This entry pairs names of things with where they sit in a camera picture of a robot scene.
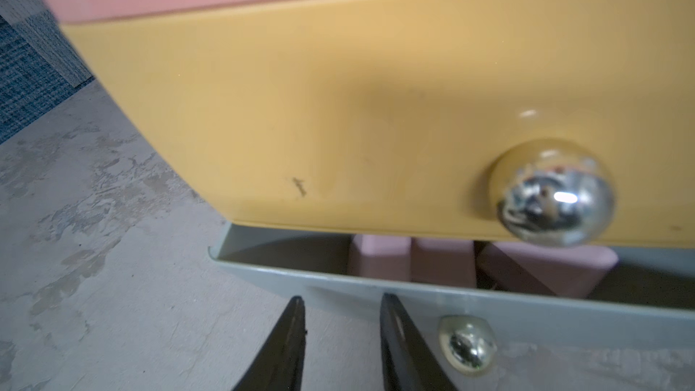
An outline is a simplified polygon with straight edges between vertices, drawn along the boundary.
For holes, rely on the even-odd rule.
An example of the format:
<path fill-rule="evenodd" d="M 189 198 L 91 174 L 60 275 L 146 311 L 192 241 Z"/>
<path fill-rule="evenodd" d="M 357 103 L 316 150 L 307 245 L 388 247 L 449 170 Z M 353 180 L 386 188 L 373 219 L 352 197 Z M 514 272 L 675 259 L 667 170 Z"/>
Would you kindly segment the grey bottom drawer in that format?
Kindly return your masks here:
<path fill-rule="evenodd" d="M 211 260 L 246 282 L 316 309 L 375 320 L 396 295 L 421 331 L 447 316 L 492 328 L 499 349 L 567 354 L 591 376 L 655 381 L 694 376 L 694 253 L 620 247 L 619 262 L 586 300 L 351 276 L 347 235 L 228 224 Z"/>

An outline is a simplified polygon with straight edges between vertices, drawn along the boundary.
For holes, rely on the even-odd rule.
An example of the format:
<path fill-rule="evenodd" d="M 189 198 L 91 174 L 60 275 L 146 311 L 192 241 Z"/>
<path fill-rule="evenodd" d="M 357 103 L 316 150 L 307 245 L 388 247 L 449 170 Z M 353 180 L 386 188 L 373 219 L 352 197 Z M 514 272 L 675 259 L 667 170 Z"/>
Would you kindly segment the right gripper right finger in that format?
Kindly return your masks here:
<path fill-rule="evenodd" d="M 457 390 L 396 295 L 383 295 L 379 325 L 385 390 Z"/>

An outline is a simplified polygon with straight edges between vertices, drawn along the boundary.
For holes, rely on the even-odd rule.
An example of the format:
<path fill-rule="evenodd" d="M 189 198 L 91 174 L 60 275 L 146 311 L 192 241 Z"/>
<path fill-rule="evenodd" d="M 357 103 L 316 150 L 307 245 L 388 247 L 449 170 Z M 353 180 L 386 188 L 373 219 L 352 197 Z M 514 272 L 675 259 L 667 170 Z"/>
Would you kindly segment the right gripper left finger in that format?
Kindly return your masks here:
<path fill-rule="evenodd" d="M 306 337 L 305 303 L 294 296 L 233 391 L 301 390 Z"/>

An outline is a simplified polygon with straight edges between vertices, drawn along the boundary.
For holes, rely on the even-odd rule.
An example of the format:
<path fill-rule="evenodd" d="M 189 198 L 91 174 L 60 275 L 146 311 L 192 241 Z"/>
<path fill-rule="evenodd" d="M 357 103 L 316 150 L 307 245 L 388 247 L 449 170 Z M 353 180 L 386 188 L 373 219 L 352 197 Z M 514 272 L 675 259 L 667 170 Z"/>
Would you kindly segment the pink plug cube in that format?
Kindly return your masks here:
<path fill-rule="evenodd" d="M 411 279 L 413 282 L 474 289 L 477 284 L 474 241 L 414 238 Z"/>
<path fill-rule="evenodd" d="M 477 268 L 511 293 L 583 299 L 619 263 L 605 246 L 552 248 L 521 243 L 486 244 Z"/>
<path fill-rule="evenodd" d="M 409 282 L 411 246 L 411 237 L 354 235 L 347 272 L 356 277 Z"/>

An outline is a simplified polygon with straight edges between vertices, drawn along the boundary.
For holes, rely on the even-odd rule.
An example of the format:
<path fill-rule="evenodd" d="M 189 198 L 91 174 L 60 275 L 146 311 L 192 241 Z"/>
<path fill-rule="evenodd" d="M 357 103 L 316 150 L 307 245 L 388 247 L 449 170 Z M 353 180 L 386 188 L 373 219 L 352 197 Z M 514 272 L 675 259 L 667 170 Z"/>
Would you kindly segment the yellow drawer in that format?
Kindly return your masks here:
<path fill-rule="evenodd" d="M 237 224 L 508 239 L 492 164 L 566 139 L 614 180 L 601 244 L 694 243 L 694 0 L 291 0 L 63 32 Z"/>

